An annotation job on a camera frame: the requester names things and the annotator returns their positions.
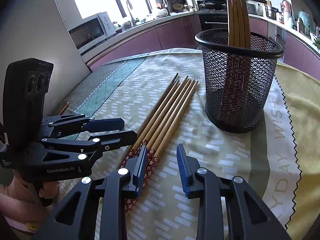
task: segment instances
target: mesh pen holder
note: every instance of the mesh pen holder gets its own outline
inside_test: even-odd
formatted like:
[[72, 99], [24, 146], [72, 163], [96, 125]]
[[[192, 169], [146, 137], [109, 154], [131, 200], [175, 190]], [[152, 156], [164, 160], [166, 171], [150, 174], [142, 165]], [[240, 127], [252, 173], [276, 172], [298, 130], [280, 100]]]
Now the mesh pen holder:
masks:
[[218, 128], [244, 133], [260, 119], [271, 87], [277, 59], [284, 50], [277, 42], [251, 33], [251, 49], [228, 46], [228, 30], [196, 35], [202, 47], [209, 120]]

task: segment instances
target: microwave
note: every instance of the microwave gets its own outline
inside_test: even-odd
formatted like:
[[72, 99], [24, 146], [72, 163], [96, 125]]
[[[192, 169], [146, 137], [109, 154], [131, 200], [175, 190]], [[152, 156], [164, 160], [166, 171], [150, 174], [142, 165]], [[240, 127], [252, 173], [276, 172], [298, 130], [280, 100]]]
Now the microwave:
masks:
[[80, 54], [116, 33], [107, 12], [82, 19], [68, 31]]

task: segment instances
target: patterned tablecloth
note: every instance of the patterned tablecloth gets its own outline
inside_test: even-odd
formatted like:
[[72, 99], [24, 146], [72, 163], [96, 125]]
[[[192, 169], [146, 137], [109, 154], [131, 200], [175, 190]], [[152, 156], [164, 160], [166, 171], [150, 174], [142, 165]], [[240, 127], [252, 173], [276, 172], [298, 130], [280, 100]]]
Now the patterned tablecloth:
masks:
[[[290, 220], [299, 219], [294, 214], [295, 194], [301, 179], [298, 165], [300, 162], [297, 162], [300, 153], [297, 155], [296, 143], [299, 145], [303, 142], [295, 141], [290, 119], [291, 108], [287, 108], [285, 94], [277, 80], [278, 75], [273, 79], [264, 114], [257, 128], [245, 134], [232, 134], [219, 130], [206, 116], [201, 51], [164, 50], [137, 56], [135, 61], [139, 61], [135, 68], [128, 70], [125, 64], [122, 64], [105, 78], [76, 112], [96, 119], [121, 117], [125, 121], [126, 129], [138, 130], [177, 72], [180, 80], [189, 75], [190, 78], [199, 81], [199, 86], [148, 185], [127, 215], [128, 239], [196, 238], [199, 201], [187, 199], [182, 191], [175, 156], [178, 143], [183, 143], [187, 155], [196, 157], [201, 166], [213, 171], [217, 176], [228, 179], [236, 175], [242, 176], [281, 224], [289, 228], [292, 239], [302, 239], [319, 214], [319, 209], [313, 213], [308, 223], [305, 222], [304, 227], [290, 228]], [[288, 67], [277, 67], [280, 70], [284, 68], [291, 71]], [[124, 80], [119, 79], [115, 82], [119, 71], [125, 73], [122, 75]], [[310, 77], [299, 73], [303, 78], [308, 78], [309, 82], [318, 84]], [[283, 79], [283, 72], [279, 71], [279, 76]], [[88, 137], [89, 133], [85, 132], [77, 139], [85, 140]], [[108, 176], [123, 158], [124, 150], [125, 147], [105, 153], [95, 163], [92, 178]], [[74, 179], [62, 182], [60, 198], [78, 181], [79, 179]], [[224, 199], [221, 200], [225, 210]], [[96, 238], [100, 231], [100, 215], [101, 205], [97, 217]], [[227, 236], [226, 213], [224, 225]]]

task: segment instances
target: white countertop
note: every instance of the white countertop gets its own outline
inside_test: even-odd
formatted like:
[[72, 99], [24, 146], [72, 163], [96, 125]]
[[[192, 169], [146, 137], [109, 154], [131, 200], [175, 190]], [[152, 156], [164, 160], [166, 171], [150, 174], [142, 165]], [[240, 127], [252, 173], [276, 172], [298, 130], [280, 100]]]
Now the white countertop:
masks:
[[[166, 16], [166, 17], [162, 17], [159, 19], [154, 19], [151, 20], [149, 22], [140, 24], [138, 26], [135, 26], [133, 28], [130, 28], [128, 30], [123, 31], [122, 33], [116, 34], [110, 38], [108, 38], [107, 40], [99, 43], [97, 46], [93, 47], [92, 49], [90, 49], [88, 52], [84, 53], [82, 55], [82, 59], [84, 60], [84, 62], [88, 62], [90, 59], [92, 59], [93, 57], [95, 57], [96, 55], [98, 55], [100, 52], [104, 51], [105, 49], [113, 46], [115, 43], [124, 40], [125, 38], [134, 35], [135, 33], [138, 33], [144, 29], [150, 28], [152, 26], [161, 24], [163, 22], [167, 22], [179, 17], [183, 17], [183, 16], [188, 16], [188, 15], [192, 15], [192, 14], [216, 14], [216, 13], [223, 13], [223, 14], [227, 14], [227, 12], [217, 12], [217, 11], [200, 11], [200, 12], [181, 12], [181, 13], [172, 13], [170, 16]], [[300, 41], [302, 41], [306, 46], [308, 46], [310, 49], [312, 49], [314, 52], [318, 53], [320, 56], [320, 49], [318, 49], [314, 44], [313, 41], [311, 41], [311, 39], [309, 39], [308, 37], [304, 36], [302, 33], [297, 32], [296, 30], [289, 28], [288, 26], [281, 24], [277, 21], [274, 21], [272, 19], [269, 19], [267, 17], [263, 17], [263, 16], [259, 16], [259, 15], [254, 15], [254, 14], [249, 14], [249, 17], [252, 18], [257, 18], [257, 19], [261, 19], [261, 20], [265, 20], [267, 22], [270, 22], [276, 26], [279, 26], [280, 28], [286, 30], [287, 32], [289, 32], [290, 34], [292, 34], [293, 36], [295, 36], [296, 38], [298, 38]]]

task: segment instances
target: basket base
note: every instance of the basket base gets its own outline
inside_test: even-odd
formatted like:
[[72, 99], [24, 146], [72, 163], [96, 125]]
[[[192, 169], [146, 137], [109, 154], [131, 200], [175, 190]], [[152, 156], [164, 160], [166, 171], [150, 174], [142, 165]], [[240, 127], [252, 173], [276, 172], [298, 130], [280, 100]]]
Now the basket base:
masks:
[[[215, 92], [211, 93], [209, 98], [214, 98], [212, 100], [212, 102], [215, 102], [215, 104], [220, 105], [223, 92], [224, 92], [223, 89], [218, 89]], [[261, 113], [263, 112], [263, 110], [257, 113], [255, 109], [260, 108], [258, 101], [256, 99], [254, 99], [250, 93], [248, 93], [248, 97], [250, 98], [251, 103], [256, 107], [250, 108], [251, 111], [249, 110], [249, 111], [243, 113], [242, 115], [239, 115], [238, 118], [233, 120], [233, 122], [235, 122], [235, 123], [237, 121], [242, 123], [244, 120], [247, 120], [246, 123], [248, 125], [243, 125], [243, 126], [230, 125], [230, 124], [226, 123], [225, 121], [219, 120], [218, 119], [218, 116], [219, 116], [218, 109], [215, 109], [217, 112], [214, 113], [214, 116], [216, 116], [217, 118], [214, 118], [212, 116], [212, 113], [210, 114], [208, 111], [207, 103], [205, 104], [205, 112], [206, 112], [209, 120], [221, 130], [231, 132], [231, 133], [246, 133], [246, 132], [252, 131], [258, 125], [259, 120], [260, 120], [260, 116], [261, 116]]]

